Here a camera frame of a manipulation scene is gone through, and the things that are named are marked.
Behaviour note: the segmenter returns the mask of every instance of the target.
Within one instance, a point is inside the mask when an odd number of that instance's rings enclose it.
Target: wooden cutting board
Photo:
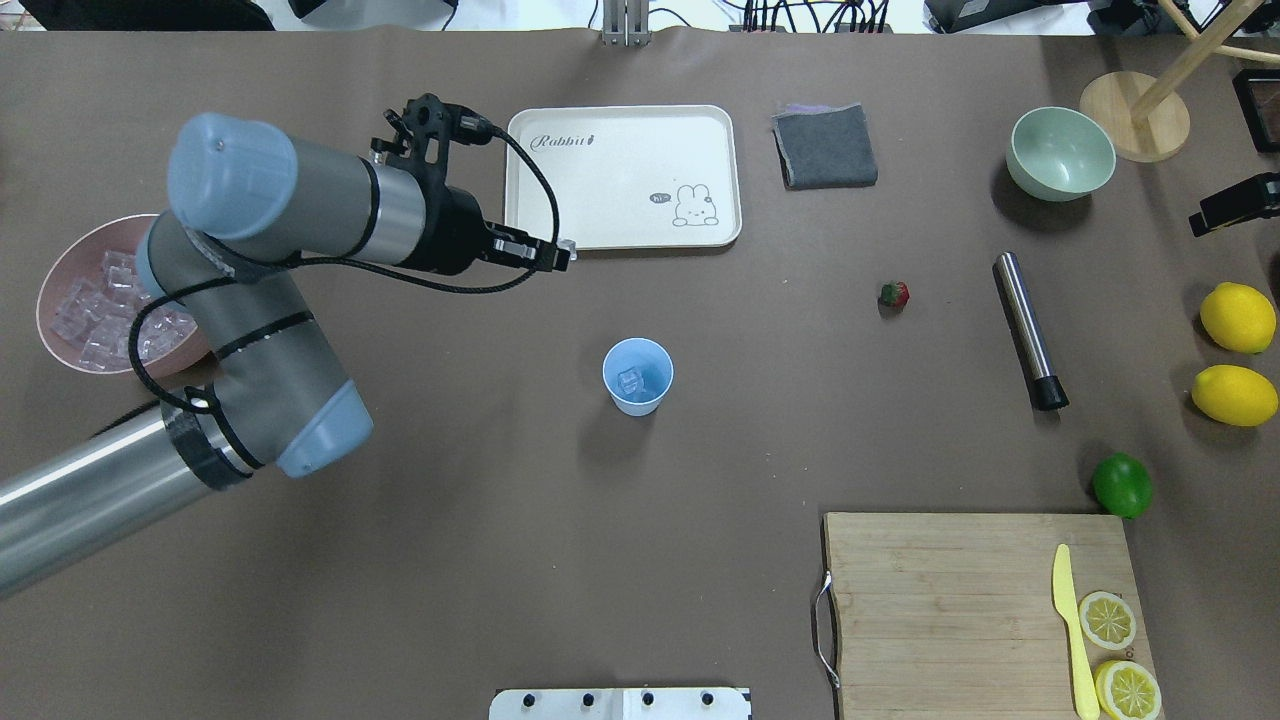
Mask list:
[[[828,512],[824,536],[845,720],[1075,719],[1059,543],[1076,600],[1112,592],[1138,619],[1129,651],[1085,639],[1091,669],[1129,659],[1160,679],[1119,518]]]

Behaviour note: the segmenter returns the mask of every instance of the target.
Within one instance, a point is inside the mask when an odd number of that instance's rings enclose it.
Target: gray cloth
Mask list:
[[[792,190],[865,187],[879,177],[861,102],[835,109],[792,105],[773,117],[773,136]]]

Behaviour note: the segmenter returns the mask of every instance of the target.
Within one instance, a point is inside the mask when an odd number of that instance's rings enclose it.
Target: cut lemon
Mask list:
[[[1115,720],[1155,720],[1160,715],[1160,685],[1137,662],[1103,662],[1093,687],[1098,691],[1098,705]]]
[[[1080,601],[1080,625],[1093,644],[1107,650],[1124,650],[1138,634],[1133,609],[1117,594],[1091,592]]]

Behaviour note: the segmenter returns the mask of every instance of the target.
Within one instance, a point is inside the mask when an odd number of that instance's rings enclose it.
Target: lemon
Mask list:
[[[1117,594],[1091,592],[1080,601],[1080,625],[1084,637],[1107,650],[1124,650],[1138,634],[1133,609]]]
[[[1149,670],[1129,660],[1098,665],[1098,705],[1116,720],[1153,720],[1160,715],[1160,685]]]
[[[1271,380],[1239,365],[1201,370],[1192,386],[1192,401],[1210,418],[1242,428],[1266,423],[1280,405]]]
[[[1201,302],[1201,322],[1213,342],[1236,352],[1262,352],[1276,334],[1267,296],[1239,283],[1222,283]]]

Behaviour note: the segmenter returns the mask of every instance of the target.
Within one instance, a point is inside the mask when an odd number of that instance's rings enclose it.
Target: mint green bowl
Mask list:
[[[1116,150],[1088,115],[1068,108],[1037,108],[1014,124],[1005,163],[1028,195],[1065,202],[1111,179]]]

